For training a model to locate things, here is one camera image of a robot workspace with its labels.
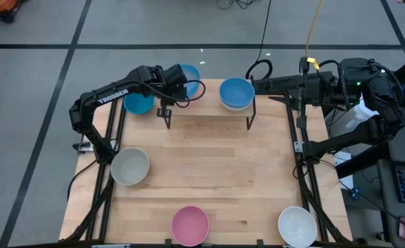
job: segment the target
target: concrete floor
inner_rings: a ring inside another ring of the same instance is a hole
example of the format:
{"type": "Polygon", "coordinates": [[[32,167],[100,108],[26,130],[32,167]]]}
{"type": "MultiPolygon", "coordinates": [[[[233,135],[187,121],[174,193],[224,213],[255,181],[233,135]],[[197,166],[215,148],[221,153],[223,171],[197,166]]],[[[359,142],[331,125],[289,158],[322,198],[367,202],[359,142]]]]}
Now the concrete floor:
{"type": "MultiPolygon", "coordinates": [[[[297,73],[318,2],[273,1],[264,43],[274,49],[262,51],[272,76],[297,73]]],[[[77,160],[71,144],[79,140],[68,109],[81,93],[143,64],[190,63],[205,78],[244,76],[258,55],[268,3],[220,10],[214,0],[29,0],[13,24],[0,22],[0,247],[57,241],[77,160]]],[[[405,40],[405,4],[384,3],[405,40]]],[[[392,70],[405,63],[405,43],[381,1],[325,1],[311,44],[322,45],[309,54],[319,61],[361,56],[392,70]]],[[[352,227],[364,224],[360,214],[349,211],[352,227]]],[[[372,240],[374,229],[354,237],[372,240]]]]}

